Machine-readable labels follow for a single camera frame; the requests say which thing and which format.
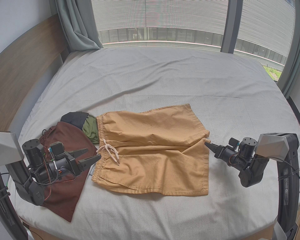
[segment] navy garment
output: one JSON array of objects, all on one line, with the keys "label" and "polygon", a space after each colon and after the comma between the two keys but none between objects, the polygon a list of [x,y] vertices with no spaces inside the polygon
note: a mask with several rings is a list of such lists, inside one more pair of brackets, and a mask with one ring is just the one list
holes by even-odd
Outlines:
[{"label": "navy garment", "polygon": [[88,115],[89,114],[87,112],[69,112],[63,115],[60,121],[70,123],[82,130],[83,124]]}]

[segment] drawstring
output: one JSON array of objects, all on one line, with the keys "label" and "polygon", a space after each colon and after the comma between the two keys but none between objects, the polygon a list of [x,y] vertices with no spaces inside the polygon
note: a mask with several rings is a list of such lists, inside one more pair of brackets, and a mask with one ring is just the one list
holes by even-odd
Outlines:
[{"label": "drawstring", "polygon": [[[108,154],[110,155],[110,157],[120,166],[118,151],[113,146],[111,146],[110,144],[106,143],[106,141],[105,141],[104,138],[102,140],[103,140],[103,142],[104,142],[105,145],[99,147],[97,149],[97,152],[101,151],[103,149],[106,149],[106,151],[108,152]],[[110,151],[108,149],[110,149],[111,151],[113,151],[115,153],[115,156],[117,157],[117,159],[114,158],[114,156],[110,153]]]}]

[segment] curtain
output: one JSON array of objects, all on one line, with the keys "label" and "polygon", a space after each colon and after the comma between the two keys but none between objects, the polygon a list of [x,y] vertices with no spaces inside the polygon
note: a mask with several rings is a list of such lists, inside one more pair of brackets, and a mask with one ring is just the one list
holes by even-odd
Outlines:
[{"label": "curtain", "polygon": [[91,0],[55,0],[55,2],[71,51],[103,48]]},{"label": "curtain", "polygon": [[285,98],[289,98],[290,93],[299,78],[300,73],[300,0],[295,0],[295,27],[294,36],[286,60],[285,67],[278,80],[277,86],[282,91]]}]

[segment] maroon fabric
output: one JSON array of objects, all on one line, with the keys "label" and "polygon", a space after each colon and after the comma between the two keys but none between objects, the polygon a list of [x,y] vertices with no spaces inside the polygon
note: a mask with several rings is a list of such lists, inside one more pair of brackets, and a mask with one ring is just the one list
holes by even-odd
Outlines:
[{"label": "maroon fabric", "polygon": [[[40,138],[40,142],[46,148],[51,143],[60,141],[64,144],[64,149],[67,152],[88,148],[88,152],[76,159],[88,158],[96,155],[96,147],[87,138],[87,136],[77,127],[66,122],[58,122],[56,126],[52,126]],[[52,212],[61,216],[68,222],[71,222],[76,204],[79,200],[83,185],[89,171],[86,170],[81,175],[77,176],[74,181],[63,182],[73,179],[73,175],[64,176],[61,181],[56,181],[52,184],[50,197],[43,203],[43,206],[50,209]],[[45,198],[49,195],[50,186],[45,188]]]}]

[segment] clothing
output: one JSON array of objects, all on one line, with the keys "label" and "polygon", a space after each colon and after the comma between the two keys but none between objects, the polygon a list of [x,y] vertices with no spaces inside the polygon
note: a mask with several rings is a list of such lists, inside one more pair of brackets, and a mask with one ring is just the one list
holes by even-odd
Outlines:
[{"label": "clothing", "polygon": [[[100,146],[107,149],[99,150],[102,158],[92,181],[119,193],[208,194],[209,149],[204,143],[210,142],[209,131],[189,104],[107,112],[97,123]],[[116,160],[108,153],[113,148]]]},{"label": "clothing", "polygon": [[[46,148],[48,148],[51,143],[57,141],[64,144],[64,149],[67,152],[88,148],[88,152],[76,158],[76,162],[96,155],[96,148],[87,136],[79,128],[69,123],[63,121],[58,122],[56,126],[52,126],[40,138],[41,144]],[[71,174],[62,177],[60,181],[57,180],[57,183],[52,184],[51,195],[49,199],[43,203],[43,206],[68,222],[71,222],[88,172],[88,170],[82,172],[74,181],[62,183],[62,181],[73,179],[74,177]],[[50,186],[47,186],[45,188],[45,197],[49,195],[49,190]]]},{"label": "clothing", "polygon": [[93,144],[99,144],[97,119],[93,115],[88,115],[83,124],[82,131]]},{"label": "clothing", "polygon": [[83,124],[88,115],[89,114],[87,112],[69,112],[63,115],[60,121],[70,123],[82,130]]}]

